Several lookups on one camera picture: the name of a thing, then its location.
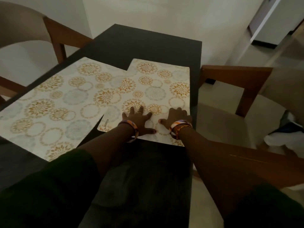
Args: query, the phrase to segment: person's right arm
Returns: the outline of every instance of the person's right arm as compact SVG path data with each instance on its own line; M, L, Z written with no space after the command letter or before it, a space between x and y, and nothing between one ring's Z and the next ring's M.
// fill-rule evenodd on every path
M192 122L191 116L180 108L177 110L171 108L168 119L160 119L159 122L169 129L177 120ZM182 124L176 126L173 132L181 126ZM224 219L236 211L244 198L256 191L256 187L267 185L264 179L246 168L240 159L216 150L211 141L193 128L183 127L178 135ZM275 192L285 197L276 188L268 186L266 190L268 193Z

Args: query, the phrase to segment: beige chair back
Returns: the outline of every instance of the beige chair back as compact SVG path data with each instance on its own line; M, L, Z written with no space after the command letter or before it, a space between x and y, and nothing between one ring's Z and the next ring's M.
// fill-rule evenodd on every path
M259 94L285 107L304 126L304 70L273 68Z
M51 42L44 17L28 7L0 1L0 48L31 40Z

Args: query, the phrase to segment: tabletop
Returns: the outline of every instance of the tabletop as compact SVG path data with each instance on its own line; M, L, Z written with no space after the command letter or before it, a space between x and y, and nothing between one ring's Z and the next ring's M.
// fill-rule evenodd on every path
M0 111L82 57L124 70L138 58L190 68L190 112L195 127L201 50L200 41L115 24L8 100ZM103 134L98 124L81 144ZM0 145L0 190L47 163L4 139ZM80 227L123 226L126 222L188 227L191 183L192 163L184 147L136 140L114 158Z

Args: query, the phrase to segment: placemat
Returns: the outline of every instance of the placemat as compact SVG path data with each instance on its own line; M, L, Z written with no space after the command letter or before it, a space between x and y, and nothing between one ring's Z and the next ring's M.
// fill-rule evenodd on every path
M51 161L76 148L108 109L121 100L105 82L129 72L82 58L0 112L0 136ZM106 104L96 104L100 90Z
M122 120L122 112L129 113L132 106L137 111L142 105L144 113L153 112L151 119L146 122L146 127L155 128L158 132L141 136L139 139L183 146L180 140L174 140L169 135L169 131L158 123L158 119L167 118L171 107L181 107L190 113L190 69L133 59L127 76L126 74L115 77L112 75L111 79L109 77L107 85L112 89L100 91L98 98L95 98L97 104L109 105L98 130L111 130ZM109 96L115 97L115 102L109 102Z

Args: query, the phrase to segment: sleeve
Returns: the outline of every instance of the sleeve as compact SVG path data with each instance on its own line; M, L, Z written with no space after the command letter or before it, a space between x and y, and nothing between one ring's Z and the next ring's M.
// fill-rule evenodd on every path
M92 156L74 149L0 194L0 227L78 227L98 191Z
M304 227L304 209L274 186L262 184L240 202L224 226Z

